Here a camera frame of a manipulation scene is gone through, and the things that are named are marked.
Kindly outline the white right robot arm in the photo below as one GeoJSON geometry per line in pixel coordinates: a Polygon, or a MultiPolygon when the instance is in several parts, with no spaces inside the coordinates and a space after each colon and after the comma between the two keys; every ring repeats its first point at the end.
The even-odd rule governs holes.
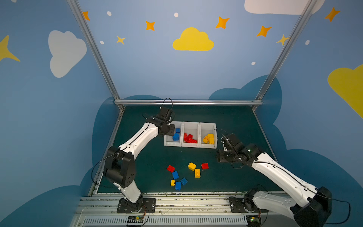
{"type": "Polygon", "coordinates": [[[233,133],[224,135],[221,142],[223,149],[217,152],[219,163],[249,166],[289,196],[281,197],[252,188],[243,198],[230,197],[232,212],[268,210],[293,219],[301,227],[324,226],[332,211],[332,194],[327,188],[316,188],[298,178],[254,144],[245,146],[233,133]]]}

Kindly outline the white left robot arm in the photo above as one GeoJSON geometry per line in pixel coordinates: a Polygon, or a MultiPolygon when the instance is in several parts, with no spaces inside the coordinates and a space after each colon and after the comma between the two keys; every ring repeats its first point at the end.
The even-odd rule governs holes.
{"type": "Polygon", "coordinates": [[[122,201],[135,210],[138,210],[142,203],[142,193],[135,183],[135,160],[156,136],[174,135],[175,125],[172,124],[172,115],[171,109],[160,107],[159,113],[147,117],[141,129],[129,140],[107,151],[103,177],[121,191],[122,201]]]}

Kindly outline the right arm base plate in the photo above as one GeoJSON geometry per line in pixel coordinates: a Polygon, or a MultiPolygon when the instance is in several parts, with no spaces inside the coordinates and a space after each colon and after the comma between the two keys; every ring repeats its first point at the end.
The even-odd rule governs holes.
{"type": "Polygon", "coordinates": [[[232,213],[268,213],[266,209],[259,209],[251,198],[228,198],[230,209],[232,213]]]}

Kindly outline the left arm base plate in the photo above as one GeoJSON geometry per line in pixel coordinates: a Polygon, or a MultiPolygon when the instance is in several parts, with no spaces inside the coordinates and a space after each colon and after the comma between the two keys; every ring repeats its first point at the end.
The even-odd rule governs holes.
{"type": "Polygon", "coordinates": [[[119,200],[117,213],[155,213],[156,199],[140,197],[136,203],[125,198],[119,200]]]}

